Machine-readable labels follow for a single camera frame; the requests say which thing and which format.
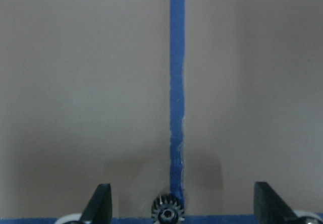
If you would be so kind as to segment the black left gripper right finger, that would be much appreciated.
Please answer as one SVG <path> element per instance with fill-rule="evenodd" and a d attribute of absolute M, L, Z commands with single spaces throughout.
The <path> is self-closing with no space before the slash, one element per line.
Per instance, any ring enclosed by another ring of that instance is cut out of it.
<path fill-rule="evenodd" d="M 267 182 L 255 182 L 253 212 L 258 223 L 298 223 L 298 216 Z"/>

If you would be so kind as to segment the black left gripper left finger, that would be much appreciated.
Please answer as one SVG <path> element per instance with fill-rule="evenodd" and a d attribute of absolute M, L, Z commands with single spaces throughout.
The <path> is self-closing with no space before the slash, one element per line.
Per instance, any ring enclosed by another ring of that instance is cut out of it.
<path fill-rule="evenodd" d="M 112 220 L 112 190 L 110 184 L 99 184 L 79 218 L 81 223 L 110 223 Z"/>

